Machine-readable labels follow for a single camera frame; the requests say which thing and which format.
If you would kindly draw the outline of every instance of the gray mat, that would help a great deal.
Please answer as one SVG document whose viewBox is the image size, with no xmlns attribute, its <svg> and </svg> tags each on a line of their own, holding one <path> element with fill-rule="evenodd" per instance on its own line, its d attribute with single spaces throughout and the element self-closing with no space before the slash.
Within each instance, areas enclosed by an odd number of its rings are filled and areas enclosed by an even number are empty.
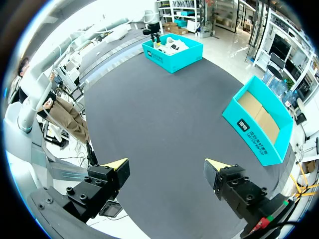
<svg viewBox="0 0 319 239">
<path fill-rule="evenodd" d="M 290 153 L 283 164 L 263 167 L 222 117 L 241 87 L 205 59 L 170 74 L 139 55 L 85 92 L 98 161 L 129 158 L 118 199 L 150 238 L 229 239 L 246 225 L 206 182 L 205 158 L 239 164 L 270 195 L 287 180 Z"/>
</svg>

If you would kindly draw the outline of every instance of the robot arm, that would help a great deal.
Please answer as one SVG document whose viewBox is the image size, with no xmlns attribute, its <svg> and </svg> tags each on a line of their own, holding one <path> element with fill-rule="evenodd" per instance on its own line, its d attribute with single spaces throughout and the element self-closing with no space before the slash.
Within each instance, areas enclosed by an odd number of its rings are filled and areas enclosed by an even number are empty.
<svg viewBox="0 0 319 239">
<path fill-rule="evenodd" d="M 18 116 L 18 125 L 21 130 L 29 133 L 32 130 L 32 124 L 37 113 L 37 109 L 42 105 L 51 90 L 52 83 L 44 75 L 44 71 L 50 66 L 59 63 L 67 51 L 69 46 L 73 49 L 80 49 L 89 41 L 101 34 L 101 31 L 113 29 L 116 26 L 127 23 L 127 18 L 119 19 L 110 24 L 102 21 L 92 26 L 87 31 L 75 32 L 70 34 L 66 39 L 61 41 L 44 59 L 40 60 L 35 65 L 30 65 L 30 68 L 25 73 L 21 81 L 22 90 L 28 95 L 28 98 L 23 102 L 22 108 Z"/>
<path fill-rule="evenodd" d="M 158 3 L 156 1 L 148 0 L 143 5 L 146 10 L 142 18 L 144 18 L 144 23 L 149 25 L 149 30 L 143 31 L 143 34 L 150 34 L 152 41 L 154 41 L 154 37 L 156 37 L 157 42 L 159 42 L 159 35 L 157 34 L 160 30 Z M 19 112 L 19 128 L 26 133 L 29 133 L 32 130 L 32 124 L 37 110 L 42 105 L 52 86 L 52 83 L 43 72 L 50 66 L 58 64 L 63 59 L 69 46 L 76 51 L 81 49 L 102 32 L 109 31 L 119 25 L 130 22 L 138 21 L 129 20 L 127 18 L 122 18 L 113 22 L 104 20 L 93 25 L 84 32 L 74 32 L 58 44 L 45 58 L 35 65 L 30 65 L 30 68 L 25 73 L 20 85 L 22 90 L 28 95 L 28 98 L 23 102 Z"/>
</svg>

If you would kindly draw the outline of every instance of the floor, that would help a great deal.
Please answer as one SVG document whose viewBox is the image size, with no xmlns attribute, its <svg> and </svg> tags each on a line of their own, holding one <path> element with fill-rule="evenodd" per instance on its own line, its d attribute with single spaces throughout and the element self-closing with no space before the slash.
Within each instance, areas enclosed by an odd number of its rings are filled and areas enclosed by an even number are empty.
<svg viewBox="0 0 319 239">
<path fill-rule="evenodd" d="M 204 44 L 203 57 L 229 72 L 241 83 L 245 84 L 253 75 L 260 78 L 263 76 L 263 71 L 257 67 L 252 67 L 252 62 L 250 60 L 245 62 L 249 48 L 249 33 L 238 29 L 238 33 L 234 34 L 219 27 L 216 28 L 215 32 L 215 35 L 219 39 L 215 37 L 199 39 L 196 38 L 193 33 L 189 33 L 185 36 L 202 42 Z M 297 143 L 302 144 L 304 139 L 305 135 L 301 126 L 294 124 L 291 145 L 295 147 Z M 87 159 L 83 160 L 82 158 L 87 155 L 85 146 L 78 143 L 73 137 L 70 137 L 68 146 L 63 150 L 60 150 L 59 147 L 50 143 L 47 143 L 47 148 L 56 157 L 65 158 L 65 161 L 78 166 L 81 165 L 81 167 L 84 168 L 87 168 L 88 166 Z M 294 168 L 293 171 L 296 175 L 299 173 L 298 168 Z M 291 194 L 292 186 L 292 182 L 288 180 L 284 189 L 285 194 Z M 87 222 L 87 225 L 117 238 L 149 238 L 132 221 L 125 210 L 122 210 L 115 219 L 109 219 L 98 215 L 96 218 L 90 219 Z"/>
</svg>

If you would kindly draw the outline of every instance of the teal box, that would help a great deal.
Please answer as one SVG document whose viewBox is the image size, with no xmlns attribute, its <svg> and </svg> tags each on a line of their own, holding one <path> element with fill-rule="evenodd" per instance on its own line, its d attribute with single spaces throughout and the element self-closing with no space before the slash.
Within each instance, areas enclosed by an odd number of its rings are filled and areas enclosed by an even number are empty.
<svg viewBox="0 0 319 239">
<path fill-rule="evenodd" d="M 271 115 L 279 128 L 273 144 L 263 129 L 238 103 L 244 93 L 250 92 Z M 263 166 L 282 163 L 285 159 L 293 131 L 293 119 L 276 95 L 258 77 L 253 76 L 232 98 L 223 117 L 245 140 Z"/>
<path fill-rule="evenodd" d="M 166 44 L 166 39 L 168 37 L 174 40 L 183 41 L 189 48 L 187 50 L 178 52 L 174 55 L 168 56 L 163 52 L 155 50 L 153 48 L 153 43 L 151 40 L 144 42 L 142 44 L 144 54 L 147 58 L 154 61 L 156 64 L 162 66 L 165 70 L 170 73 L 174 73 L 185 66 L 188 66 L 196 61 L 203 58 L 203 44 L 186 37 L 176 35 L 173 33 L 164 35 L 160 37 L 160 41 L 163 45 Z"/>
<path fill-rule="evenodd" d="M 177 23 L 177 25 L 178 25 L 179 27 L 185 27 L 185 26 L 187 26 L 187 21 L 182 20 L 182 19 L 175 19 L 174 22 Z"/>
</svg>

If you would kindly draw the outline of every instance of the cardboard lining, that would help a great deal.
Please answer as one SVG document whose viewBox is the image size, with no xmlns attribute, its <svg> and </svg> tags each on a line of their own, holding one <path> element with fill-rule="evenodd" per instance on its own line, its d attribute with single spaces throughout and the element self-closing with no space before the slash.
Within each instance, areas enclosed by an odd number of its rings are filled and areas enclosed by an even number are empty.
<svg viewBox="0 0 319 239">
<path fill-rule="evenodd" d="M 238 103 L 255 119 L 270 141 L 275 144 L 280 129 L 262 104 L 248 91 L 238 100 Z"/>
</svg>

